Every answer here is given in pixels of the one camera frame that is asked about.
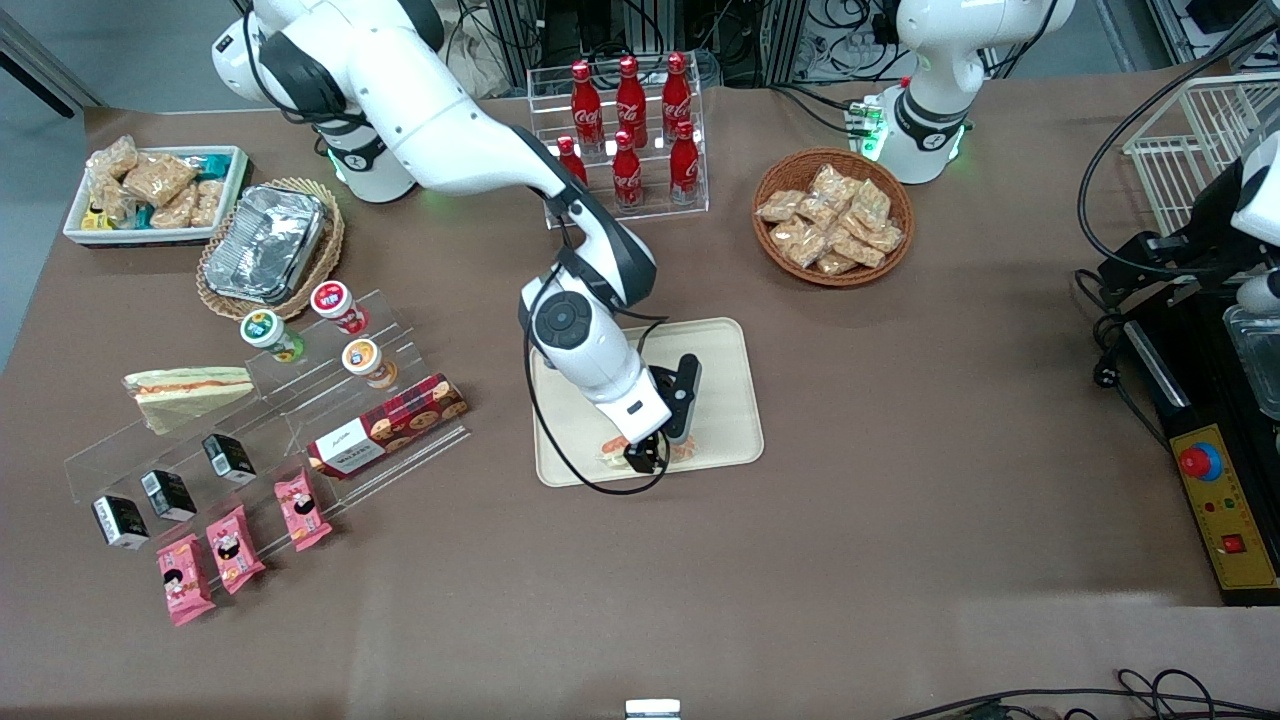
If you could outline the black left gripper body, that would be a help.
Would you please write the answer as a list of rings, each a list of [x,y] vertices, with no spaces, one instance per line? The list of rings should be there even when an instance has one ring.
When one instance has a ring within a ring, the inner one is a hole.
[[[1262,263],[1261,241],[1231,225],[1242,187],[1243,161],[1235,160],[1196,196],[1188,223],[1178,231],[1185,240],[1175,254],[1178,273],[1216,288]]]

